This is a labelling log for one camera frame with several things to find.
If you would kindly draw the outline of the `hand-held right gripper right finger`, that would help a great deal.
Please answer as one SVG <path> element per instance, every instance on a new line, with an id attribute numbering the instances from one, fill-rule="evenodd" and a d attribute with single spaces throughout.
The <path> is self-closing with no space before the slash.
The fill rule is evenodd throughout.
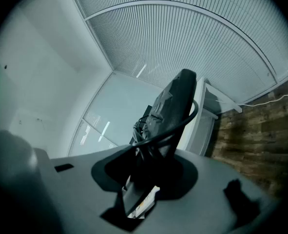
<path id="1" fill-rule="evenodd" d="M 155 194 L 160 190 L 154 186 L 148 193 L 139 188 L 129 177 L 122 187 L 122 200 L 125 214 L 128 218 L 144 219 L 145 214 L 155 205 Z"/>

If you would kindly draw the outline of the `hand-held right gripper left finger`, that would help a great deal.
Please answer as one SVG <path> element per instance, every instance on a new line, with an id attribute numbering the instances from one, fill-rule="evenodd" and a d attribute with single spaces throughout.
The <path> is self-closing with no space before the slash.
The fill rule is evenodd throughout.
<path id="1" fill-rule="evenodd" d="M 31 145 L 0 131 L 0 234 L 59 234 L 61 223 Z"/>

